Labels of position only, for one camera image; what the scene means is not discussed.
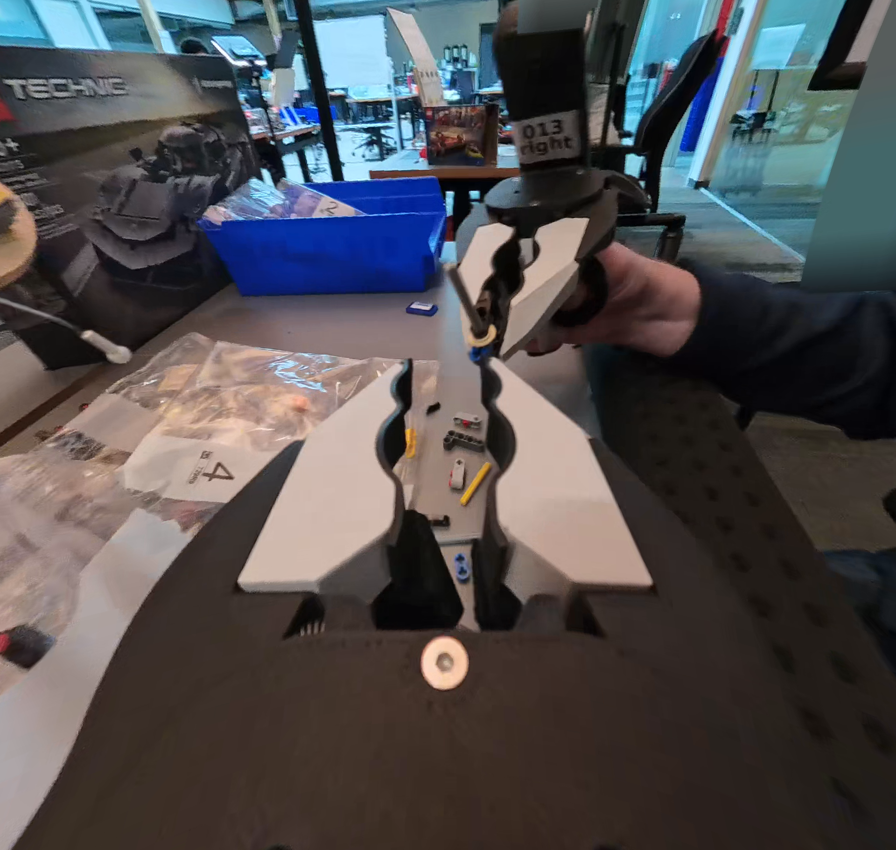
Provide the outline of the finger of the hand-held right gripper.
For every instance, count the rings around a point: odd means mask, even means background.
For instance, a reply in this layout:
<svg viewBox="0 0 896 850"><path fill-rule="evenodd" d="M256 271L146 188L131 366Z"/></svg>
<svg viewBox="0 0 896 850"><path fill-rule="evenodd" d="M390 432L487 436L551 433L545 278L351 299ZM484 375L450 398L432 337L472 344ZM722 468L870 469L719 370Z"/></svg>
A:
<svg viewBox="0 0 896 850"><path fill-rule="evenodd" d="M469 306L476 311L481 336L474 331L467 307L459 302L461 325L468 341L492 336L496 347L525 346L519 300L525 285L521 243L516 229L505 224L477 228L458 265L458 280Z"/></svg>
<svg viewBox="0 0 896 850"><path fill-rule="evenodd" d="M521 273L511 296L499 357L506 361L549 334L549 323L573 295L579 281L579 250L588 217L565 217L539 228L533 246L538 256Z"/></svg>

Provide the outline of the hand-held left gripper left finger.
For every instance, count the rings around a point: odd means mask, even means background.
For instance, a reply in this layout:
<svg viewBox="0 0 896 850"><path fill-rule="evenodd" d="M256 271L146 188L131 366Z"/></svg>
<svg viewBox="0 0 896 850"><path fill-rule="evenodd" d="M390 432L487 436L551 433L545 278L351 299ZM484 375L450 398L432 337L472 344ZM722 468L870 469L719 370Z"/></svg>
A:
<svg viewBox="0 0 896 850"><path fill-rule="evenodd" d="M378 596L389 585L412 377L412 361L400 361L309 434L238 577L242 590Z"/></svg>

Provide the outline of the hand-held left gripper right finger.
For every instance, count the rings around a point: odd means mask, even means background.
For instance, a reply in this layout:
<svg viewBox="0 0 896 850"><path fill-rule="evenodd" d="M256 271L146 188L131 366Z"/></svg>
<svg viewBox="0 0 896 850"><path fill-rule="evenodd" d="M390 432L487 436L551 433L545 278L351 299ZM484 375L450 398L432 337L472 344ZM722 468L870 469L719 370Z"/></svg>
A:
<svg viewBox="0 0 896 850"><path fill-rule="evenodd" d="M508 546L510 592L652 590L585 431L498 360L483 367L483 396L499 469L489 511Z"/></svg>

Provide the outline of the black lego gear frame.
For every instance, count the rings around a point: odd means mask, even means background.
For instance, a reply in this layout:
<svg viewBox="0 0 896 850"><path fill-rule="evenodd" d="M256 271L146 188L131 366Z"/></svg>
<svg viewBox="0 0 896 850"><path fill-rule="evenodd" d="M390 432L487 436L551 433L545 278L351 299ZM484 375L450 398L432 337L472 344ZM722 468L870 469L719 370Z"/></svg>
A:
<svg viewBox="0 0 896 850"><path fill-rule="evenodd" d="M462 334L472 363L481 364L494 353L497 342L497 328L486 316L481 315L466 289L460 269L456 263L445 267L446 277L454 288L462 315L465 318Z"/></svg>

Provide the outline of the small colourful lego box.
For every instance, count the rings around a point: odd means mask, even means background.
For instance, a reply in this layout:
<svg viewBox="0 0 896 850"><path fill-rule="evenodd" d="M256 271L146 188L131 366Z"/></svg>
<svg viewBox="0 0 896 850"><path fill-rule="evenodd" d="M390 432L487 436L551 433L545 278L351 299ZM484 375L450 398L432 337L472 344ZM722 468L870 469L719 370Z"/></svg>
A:
<svg viewBox="0 0 896 850"><path fill-rule="evenodd" d="M499 107L442 105L424 111L431 167L485 167L497 162Z"/></svg>

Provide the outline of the black lego set box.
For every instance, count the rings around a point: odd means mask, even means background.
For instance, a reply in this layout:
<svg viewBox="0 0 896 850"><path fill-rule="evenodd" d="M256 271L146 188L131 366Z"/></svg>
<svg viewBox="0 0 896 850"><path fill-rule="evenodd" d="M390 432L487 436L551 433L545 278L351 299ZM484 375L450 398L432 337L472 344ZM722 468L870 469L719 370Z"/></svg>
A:
<svg viewBox="0 0 896 850"><path fill-rule="evenodd" d="M93 330L131 349L230 276L199 227L261 175L226 61L2 47L2 206L22 208L28 262L2 324L48 371L98 363Z"/></svg>

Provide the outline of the person's right hand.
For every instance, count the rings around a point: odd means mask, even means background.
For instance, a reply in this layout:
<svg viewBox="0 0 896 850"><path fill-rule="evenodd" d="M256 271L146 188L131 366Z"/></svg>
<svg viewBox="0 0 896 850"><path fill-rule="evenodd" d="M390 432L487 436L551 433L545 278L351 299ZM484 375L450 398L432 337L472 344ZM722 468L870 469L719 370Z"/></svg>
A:
<svg viewBox="0 0 896 850"><path fill-rule="evenodd" d="M668 357L692 335L701 304L697 278L675 265L649 259L613 242L599 253L609 295L584 325L551 327L525 348L546 355L562 346L606 344Z"/></svg>

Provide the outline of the wooden background table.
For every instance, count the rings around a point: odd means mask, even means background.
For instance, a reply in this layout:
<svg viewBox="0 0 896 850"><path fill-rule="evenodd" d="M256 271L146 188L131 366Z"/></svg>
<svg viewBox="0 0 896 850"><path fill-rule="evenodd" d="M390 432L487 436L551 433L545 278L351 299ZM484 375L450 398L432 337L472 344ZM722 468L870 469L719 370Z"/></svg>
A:
<svg viewBox="0 0 896 850"><path fill-rule="evenodd" d="M507 156L498 155L495 164L484 166L432 165L422 159L422 150L402 150L369 169L369 178L404 179L432 176L437 179L443 195L454 194L452 215L454 227L461 225L471 209L471 193L478 193L484 200L485 194L496 184L519 174L519 163L513 147L500 146Z"/></svg>

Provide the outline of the black office chair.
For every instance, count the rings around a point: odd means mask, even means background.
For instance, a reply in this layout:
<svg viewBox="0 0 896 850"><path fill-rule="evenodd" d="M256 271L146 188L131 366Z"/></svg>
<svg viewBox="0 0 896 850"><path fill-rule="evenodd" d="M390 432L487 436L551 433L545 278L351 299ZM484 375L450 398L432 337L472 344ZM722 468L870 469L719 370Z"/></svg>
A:
<svg viewBox="0 0 896 850"><path fill-rule="evenodd" d="M684 214L659 210L666 148L701 86L714 70L727 42L727 36L719 29L694 40L642 116L633 142L591 148L590 163L599 169L622 172L624 160L629 155L643 160L639 175L631 177L633 183L642 188L643 200L620 204L617 224L624 228L662 228L654 258L663 262L677 261L686 225Z"/></svg>

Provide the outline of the blue plastic bin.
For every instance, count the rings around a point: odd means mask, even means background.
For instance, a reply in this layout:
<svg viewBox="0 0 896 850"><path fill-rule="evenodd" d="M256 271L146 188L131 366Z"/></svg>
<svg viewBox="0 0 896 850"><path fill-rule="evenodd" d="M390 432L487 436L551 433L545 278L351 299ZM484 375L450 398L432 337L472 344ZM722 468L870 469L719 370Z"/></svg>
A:
<svg viewBox="0 0 896 850"><path fill-rule="evenodd" d="M436 178L306 185L364 215L198 221L242 296L420 293L433 283L446 230Z"/></svg>

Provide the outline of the black dimpled mat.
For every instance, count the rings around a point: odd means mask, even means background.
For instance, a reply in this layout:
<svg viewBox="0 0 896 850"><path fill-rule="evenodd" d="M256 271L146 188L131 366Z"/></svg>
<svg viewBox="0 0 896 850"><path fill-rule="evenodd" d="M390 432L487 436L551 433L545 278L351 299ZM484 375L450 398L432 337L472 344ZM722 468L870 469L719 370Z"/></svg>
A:
<svg viewBox="0 0 896 850"><path fill-rule="evenodd" d="M600 436L711 554L751 625L776 775L817 848L894 848L894 672L728 405L643 355L595 348Z"/></svg>

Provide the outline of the black tripod pole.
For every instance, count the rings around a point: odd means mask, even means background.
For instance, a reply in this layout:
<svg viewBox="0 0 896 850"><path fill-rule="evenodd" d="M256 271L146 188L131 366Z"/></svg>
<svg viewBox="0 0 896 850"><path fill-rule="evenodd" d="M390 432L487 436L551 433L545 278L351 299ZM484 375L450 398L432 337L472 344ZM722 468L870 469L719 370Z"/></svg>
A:
<svg viewBox="0 0 896 850"><path fill-rule="evenodd" d="M318 110L322 141L327 153L331 179L333 182L342 182L344 180L342 160L337 134L330 113L329 92L323 76L310 0L293 0L293 5L296 10L297 26L304 49L308 81Z"/></svg>

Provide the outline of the studio light panel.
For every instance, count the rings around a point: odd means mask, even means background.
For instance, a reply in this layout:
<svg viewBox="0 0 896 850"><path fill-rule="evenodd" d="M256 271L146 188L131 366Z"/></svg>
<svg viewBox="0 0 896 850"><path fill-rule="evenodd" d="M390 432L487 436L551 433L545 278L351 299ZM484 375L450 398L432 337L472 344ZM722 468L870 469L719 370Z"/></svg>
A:
<svg viewBox="0 0 896 850"><path fill-rule="evenodd" d="M212 36L210 44L235 69L252 69L255 72L263 72L268 68L265 55L243 36Z"/></svg>

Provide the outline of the wooden book stand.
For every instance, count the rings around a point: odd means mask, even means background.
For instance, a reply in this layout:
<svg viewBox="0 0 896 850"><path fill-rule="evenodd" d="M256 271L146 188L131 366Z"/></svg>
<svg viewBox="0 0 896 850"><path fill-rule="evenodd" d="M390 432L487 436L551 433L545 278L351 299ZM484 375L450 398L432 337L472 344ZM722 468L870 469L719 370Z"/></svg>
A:
<svg viewBox="0 0 896 850"><path fill-rule="evenodd" d="M28 272L36 254L35 221L22 198L1 184L1 289Z"/></svg>

